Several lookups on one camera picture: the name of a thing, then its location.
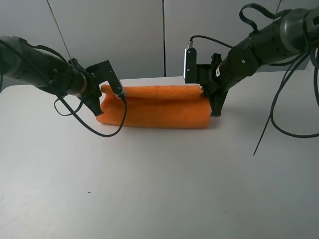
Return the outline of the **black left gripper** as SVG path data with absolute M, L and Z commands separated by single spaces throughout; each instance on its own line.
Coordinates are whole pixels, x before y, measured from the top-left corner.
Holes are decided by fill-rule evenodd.
M 85 70 L 79 70 L 83 76 L 83 79 L 86 80 L 86 88 L 79 96 L 79 100 L 84 103 L 84 105 L 98 117 L 103 114 L 100 106 L 100 97 L 102 93 L 100 91 L 99 83 L 97 82 L 95 76 L 90 74 Z

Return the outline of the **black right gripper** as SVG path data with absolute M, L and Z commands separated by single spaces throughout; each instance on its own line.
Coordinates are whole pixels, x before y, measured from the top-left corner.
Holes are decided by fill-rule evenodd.
M 209 97 L 211 117 L 221 116 L 221 111 L 228 94 L 227 90 L 222 89 L 216 75 L 216 70 L 221 62 L 221 54 L 214 53 L 211 56 L 210 64 L 197 65 L 197 80 L 201 86 L 203 95 Z

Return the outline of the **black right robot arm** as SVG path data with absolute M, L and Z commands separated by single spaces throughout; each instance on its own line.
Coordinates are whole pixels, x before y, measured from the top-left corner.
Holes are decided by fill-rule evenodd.
M 263 6 L 249 3 L 242 9 L 252 8 L 273 20 L 258 29 L 256 23 L 239 12 L 240 19 L 250 25 L 252 32 L 231 47 L 227 57 L 211 56 L 211 63 L 201 73 L 201 85 L 208 96 L 211 116 L 219 117 L 230 88 L 246 77 L 254 75 L 266 65 L 274 65 L 290 57 L 305 54 L 319 45 L 319 9 L 286 9 L 277 14 Z

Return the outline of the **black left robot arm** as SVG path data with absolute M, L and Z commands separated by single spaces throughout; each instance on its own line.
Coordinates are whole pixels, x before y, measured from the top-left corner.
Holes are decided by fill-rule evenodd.
M 33 85 L 62 98 L 76 96 L 93 114 L 102 114 L 99 83 L 76 59 L 67 62 L 57 52 L 46 53 L 19 37 L 0 38 L 0 68 L 5 77 Z

